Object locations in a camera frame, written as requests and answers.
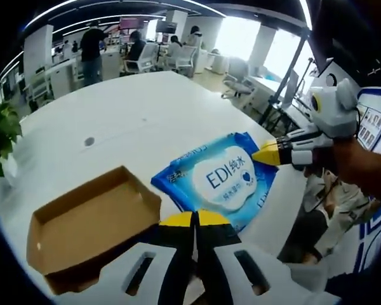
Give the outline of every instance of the potted plant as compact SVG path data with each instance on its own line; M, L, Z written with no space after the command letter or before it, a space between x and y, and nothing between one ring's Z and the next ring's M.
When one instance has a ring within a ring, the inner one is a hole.
M17 164L11 153L13 152L13 142L17 142L17 136L19 135L22 135L22 131L16 110L9 103L0 104L0 177L5 176L6 170L3 170L4 160L12 163L13 172L17 171Z

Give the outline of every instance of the white table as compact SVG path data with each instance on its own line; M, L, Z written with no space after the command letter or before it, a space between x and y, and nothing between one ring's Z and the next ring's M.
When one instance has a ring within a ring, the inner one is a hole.
M247 80L250 81L254 86L254 91L248 97L246 97L240 104L239 108L243 109L244 106L248 104L257 105L260 104L263 109L268 105L268 99L271 95L274 95L278 88L279 82L272 81L270 79L258 78L256 76L248 76ZM278 100L283 102L286 92L286 86L281 91ZM309 113L309 110L303 109L298 100L293 99L292 105L288 108L283 109L283 111L288 115L288 117L299 127L303 128L307 126L311 120L305 113Z
M146 90L133 90L144 85ZM249 132L259 146L272 138L229 101L174 72L127 76L80 89L40 108L21 125L24 136L13 153L19 178L0 194L0 221L17 259L48 296L44 278L25 258L34 210L124 164L160 195L164 219L179 209L150 179L172 159L230 132ZM84 146L88 137L95 138L91 147ZM301 172L280 166L265 206L241 233L242 240L278 255L297 217L305 183Z

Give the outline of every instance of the wet wipes package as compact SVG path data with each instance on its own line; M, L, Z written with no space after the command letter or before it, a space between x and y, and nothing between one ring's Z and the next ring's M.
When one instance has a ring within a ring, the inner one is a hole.
M253 161L258 151L248 133L231 133L173 160L151 184L179 209L207 209L242 230L259 213L277 168Z

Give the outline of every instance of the ceiling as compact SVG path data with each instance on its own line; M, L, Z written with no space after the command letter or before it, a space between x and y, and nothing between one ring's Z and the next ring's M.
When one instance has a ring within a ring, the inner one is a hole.
M17 15L8 20L10 34L0 35L0 72L14 56L20 53L24 37L44 24L61 29L70 24L92 18L121 14L164 15L166 10L180 9L190 15L220 17L218 13L186 0L69 0L68 4L46 14L25 26L42 12L63 3L64 0L17 1ZM295 34L305 22L299 0L199 0L225 15L261 19ZM313 23L311 45L325 57L335 57L336 62L360 85L381 83L381 0L307 0ZM283 14L284 20L266 16L268 11ZM117 21L108 18L102 22ZM73 31L86 24L68 28Z

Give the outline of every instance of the open cardboard tray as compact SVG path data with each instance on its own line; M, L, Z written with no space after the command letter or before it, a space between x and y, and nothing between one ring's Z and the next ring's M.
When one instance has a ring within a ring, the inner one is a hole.
M83 291L159 222L160 206L125 167L107 172L32 214L27 261L54 294Z

